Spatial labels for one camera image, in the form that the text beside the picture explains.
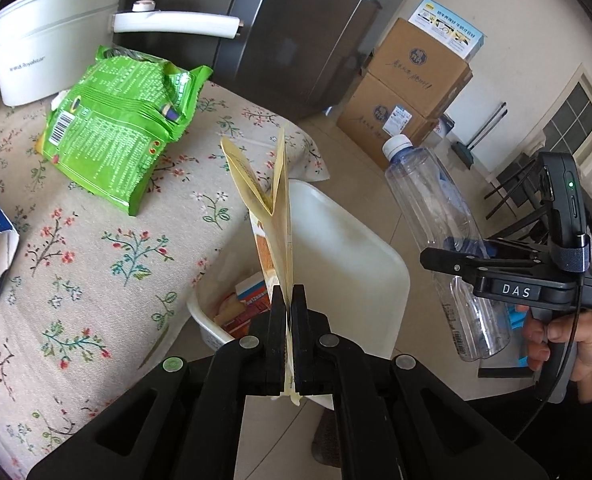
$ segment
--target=white wall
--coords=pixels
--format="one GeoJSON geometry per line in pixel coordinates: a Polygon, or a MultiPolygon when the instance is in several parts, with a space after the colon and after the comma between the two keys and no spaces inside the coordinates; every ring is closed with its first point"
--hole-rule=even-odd
{"type": "MultiPolygon", "coordinates": [[[[421,0],[405,0],[407,19],[421,0]]],[[[576,0],[436,0],[485,33],[471,62],[474,78],[449,107],[464,142],[502,101],[509,114],[474,150],[501,170],[552,107],[582,63],[592,80],[592,23],[576,0]]]]}

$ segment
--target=white plastic bin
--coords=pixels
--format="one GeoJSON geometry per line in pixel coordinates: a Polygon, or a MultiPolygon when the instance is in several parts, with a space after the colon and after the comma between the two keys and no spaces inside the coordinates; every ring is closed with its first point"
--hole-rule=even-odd
{"type": "MultiPolygon", "coordinates": [[[[396,251],[345,209],[300,180],[289,181],[294,282],[305,285],[307,307],[329,318],[333,333],[368,354],[389,359],[403,320],[409,272],[396,251]]],[[[237,282],[260,270],[249,223],[223,248],[190,295],[189,312],[205,343],[220,348],[233,338],[212,317],[237,282]]],[[[330,396],[317,396],[331,408],[330,396]]]]}

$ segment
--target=bottle cap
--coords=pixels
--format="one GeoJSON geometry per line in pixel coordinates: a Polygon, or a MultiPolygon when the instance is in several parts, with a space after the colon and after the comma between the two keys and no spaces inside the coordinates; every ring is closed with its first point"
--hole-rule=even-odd
{"type": "Polygon", "coordinates": [[[403,134],[394,135],[385,142],[384,146],[382,147],[382,152],[385,154],[387,160],[391,161],[394,158],[394,155],[398,153],[400,150],[404,150],[405,148],[413,148],[412,141],[409,140],[409,137],[403,134]]]}

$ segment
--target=green snack bag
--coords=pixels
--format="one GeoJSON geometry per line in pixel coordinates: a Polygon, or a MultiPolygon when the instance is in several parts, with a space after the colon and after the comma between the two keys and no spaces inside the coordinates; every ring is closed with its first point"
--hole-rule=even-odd
{"type": "Polygon", "coordinates": [[[102,46],[96,63],[49,114],[37,150],[71,180],[134,216],[157,158],[183,135],[211,72],[102,46]]]}

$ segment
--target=human hand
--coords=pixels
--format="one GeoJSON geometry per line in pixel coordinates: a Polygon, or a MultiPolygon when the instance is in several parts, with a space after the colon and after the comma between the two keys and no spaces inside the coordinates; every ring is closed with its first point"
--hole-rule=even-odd
{"type": "MultiPolygon", "coordinates": [[[[527,312],[528,307],[517,305],[518,312],[527,312]]],[[[549,359],[550,351],[544,342],[544,334],[553,343],[569,341],[573,325],[573,314],[554,319],[549,325],[534,319],[531,312],[527,314],[522,334],[528,340],[527,365],[533,371],[540,370],[544,361],[549,359]]],[[[571,380],[578,383],[578,399],[580,402],[592,401],[592,311],[583,312],[578,320],[575,341],[578,343],[578,355],[571,380]]]]}

